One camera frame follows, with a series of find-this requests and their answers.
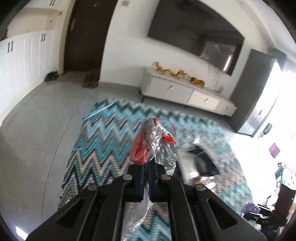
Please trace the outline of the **white TV cabinet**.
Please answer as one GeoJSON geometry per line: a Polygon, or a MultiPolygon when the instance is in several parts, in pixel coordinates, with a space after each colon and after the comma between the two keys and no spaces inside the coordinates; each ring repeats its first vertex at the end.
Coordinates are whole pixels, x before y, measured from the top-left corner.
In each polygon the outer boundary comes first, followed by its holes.
{"type": "Polygon", "coordinates": [[[168,74],[161,75],[152,68],[146,68],[140,92],[153,97],[225,116],[233,116],[237,107],[219,93],[191,84],[188,80],[176,79],[168,74]]]}

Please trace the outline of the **black wall television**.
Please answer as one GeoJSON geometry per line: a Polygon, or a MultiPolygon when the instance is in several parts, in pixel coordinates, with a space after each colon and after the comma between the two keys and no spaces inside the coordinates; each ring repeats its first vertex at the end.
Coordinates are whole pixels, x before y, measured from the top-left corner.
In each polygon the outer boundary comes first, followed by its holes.
{"type": "Polygon", "coordinates": [[[232,75],[244,37],[201,1],[159,1],[147,34],[232,75]]]}

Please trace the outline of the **purple plastic wrapper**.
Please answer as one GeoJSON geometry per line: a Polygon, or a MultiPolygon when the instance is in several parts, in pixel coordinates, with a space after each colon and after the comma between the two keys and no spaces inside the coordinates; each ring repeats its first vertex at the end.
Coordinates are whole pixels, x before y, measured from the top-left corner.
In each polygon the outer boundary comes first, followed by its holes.
{"type": "Polygon", "coordinates": [[[241,213],[241,216],[245,218],[245,216],[250,212],[255,214],[260,214],[260,211],[261,209],[258,206],[256,206],[254,203],[246,202],[241,208],[240,213],[241,213]]]}

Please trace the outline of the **dark brown entrance door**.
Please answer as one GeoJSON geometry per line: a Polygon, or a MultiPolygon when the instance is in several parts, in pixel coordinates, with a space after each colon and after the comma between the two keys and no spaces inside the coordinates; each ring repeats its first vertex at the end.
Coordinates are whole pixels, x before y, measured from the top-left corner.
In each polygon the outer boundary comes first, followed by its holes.
{"type": "Polygon", "coordinates": [[[117,0],[75,1],[67,31],[64,70],[100,69],[117,0]]]}

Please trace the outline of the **dark shoes by door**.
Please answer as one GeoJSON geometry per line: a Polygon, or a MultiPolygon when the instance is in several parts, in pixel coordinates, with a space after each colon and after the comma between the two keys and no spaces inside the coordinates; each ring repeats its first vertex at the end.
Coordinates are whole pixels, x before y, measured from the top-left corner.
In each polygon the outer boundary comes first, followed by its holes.
{"type": "Polygon", "coordinates": [[[54,80],[57,80],[59,78],[59,74],[58,72],[50,72],[48,73],[45,78],[44,78],[44,81],[48,82],[48,81],[54,81],[54,80]]]}

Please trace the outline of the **wall light switch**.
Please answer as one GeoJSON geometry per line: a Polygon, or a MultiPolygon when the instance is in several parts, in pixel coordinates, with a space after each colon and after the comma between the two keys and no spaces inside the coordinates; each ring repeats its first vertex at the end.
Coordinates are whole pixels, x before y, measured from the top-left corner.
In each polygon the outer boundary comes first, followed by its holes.
{"type": "Polygon", "coordinates": [[[129,0],[123,0],[123,1],[121,2],[121,5],[122,5],[122,6],[128,6],[129,3],[130,3],[129,0]]]}

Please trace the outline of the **zigzag knitted table cloth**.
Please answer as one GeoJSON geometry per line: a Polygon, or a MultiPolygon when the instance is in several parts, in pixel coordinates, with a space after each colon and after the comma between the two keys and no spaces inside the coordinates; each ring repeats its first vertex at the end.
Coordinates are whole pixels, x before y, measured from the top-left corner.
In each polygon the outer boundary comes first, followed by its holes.
{"type": "Polygon", "coordinates": [[[217,123],[123,99],[96,103],[69,158],[46,240],[263,240],[217,123]]]}

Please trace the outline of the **grey double-door refrigerator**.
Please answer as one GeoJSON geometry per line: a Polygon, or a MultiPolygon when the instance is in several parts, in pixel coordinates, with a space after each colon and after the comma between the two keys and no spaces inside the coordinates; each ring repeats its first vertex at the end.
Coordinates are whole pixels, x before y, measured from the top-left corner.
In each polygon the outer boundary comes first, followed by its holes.
{"type": "Polygon", "coordinates": [[[282,70],[276,58],[252,49],[230,96],[236,111],[229,125],[237,133],[254,137],[270,114],[279,93],[282,70]]]}

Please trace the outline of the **golden tiger figurine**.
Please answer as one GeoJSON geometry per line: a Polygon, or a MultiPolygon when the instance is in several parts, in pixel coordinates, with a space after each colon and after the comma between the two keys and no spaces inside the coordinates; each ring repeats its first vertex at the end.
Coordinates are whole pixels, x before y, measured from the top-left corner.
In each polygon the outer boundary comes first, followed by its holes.
{"type": "Polygon", "coordinates": [[[193,85],[200,86],[201,88],[203,88],[205,86],[205,81],[203,81],[201,79],[198,79],[198,78],[195,78],[195,77],[191,77],[190,82],[193,85]]]}

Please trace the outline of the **golden dragon figurine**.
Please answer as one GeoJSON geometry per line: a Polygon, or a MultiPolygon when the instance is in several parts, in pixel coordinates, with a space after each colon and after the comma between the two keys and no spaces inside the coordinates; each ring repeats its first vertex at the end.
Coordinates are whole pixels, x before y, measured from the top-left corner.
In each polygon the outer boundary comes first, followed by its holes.
{"type": "Polygon", "coordinates": [[[183,69],[180,69],[178,72],[173,72],[171,69],[163,68],[158,61],[154,61],[152,66],[156,68],[156,71],[159,72],[161,75],[169,74],[174,78],[184,78],[186,76],[186,72],[183,69]]]}

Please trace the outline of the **white wall cabinets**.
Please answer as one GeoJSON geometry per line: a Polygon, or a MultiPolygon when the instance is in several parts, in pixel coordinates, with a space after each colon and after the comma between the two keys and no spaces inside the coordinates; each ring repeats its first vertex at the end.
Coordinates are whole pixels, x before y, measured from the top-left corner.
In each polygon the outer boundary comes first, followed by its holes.
{"type": "Polygon", "coordinates": [[[6,25],[1,37],[1,117],[58,70],[68,6],[69,1],[30,1],[6,25]]]}

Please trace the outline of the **purple storage stool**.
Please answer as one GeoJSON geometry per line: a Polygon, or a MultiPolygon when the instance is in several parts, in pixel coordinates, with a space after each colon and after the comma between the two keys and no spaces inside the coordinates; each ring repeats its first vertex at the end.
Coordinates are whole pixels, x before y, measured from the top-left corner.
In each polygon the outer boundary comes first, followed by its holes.
{"type": "Polygon", "coordinates": [[[278,148],[276,143],[273,143],[269,148],[269,152],[273,158],[276,158],[276,156],[280,153],[280,149],[278,148]]]}

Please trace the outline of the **silver foil wrapper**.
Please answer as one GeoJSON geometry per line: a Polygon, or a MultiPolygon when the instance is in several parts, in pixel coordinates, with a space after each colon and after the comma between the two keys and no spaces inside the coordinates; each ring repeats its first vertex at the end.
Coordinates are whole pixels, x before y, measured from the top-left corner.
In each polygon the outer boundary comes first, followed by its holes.
{"type": "MultiPolygon", "coordinates": [[[[166,174],[173,175],[178,161],[176,141],[159,121],[159,118],[148,118],[142,122],[132,144],[130,160],[138,166],[154,160],[156,164],[164,166],[166,174]]],[[[149,182],[145,180],[144,199],[132,205],[131,211],[123,222],[122,240],[135,236],[152,207],[153,204],[149,199],[149,182]]]]}

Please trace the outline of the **red snack bag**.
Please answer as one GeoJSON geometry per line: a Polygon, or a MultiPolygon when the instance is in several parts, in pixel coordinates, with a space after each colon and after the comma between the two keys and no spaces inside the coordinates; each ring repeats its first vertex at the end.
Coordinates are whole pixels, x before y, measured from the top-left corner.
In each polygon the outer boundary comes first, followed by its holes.
{"type": "Polygon", "coordinates": [[[156,158],[158,164],[175,162],[177,131],[168,119],[148,118],[140,126],[130,151],[130,160],[142,166],[156,158]]]}

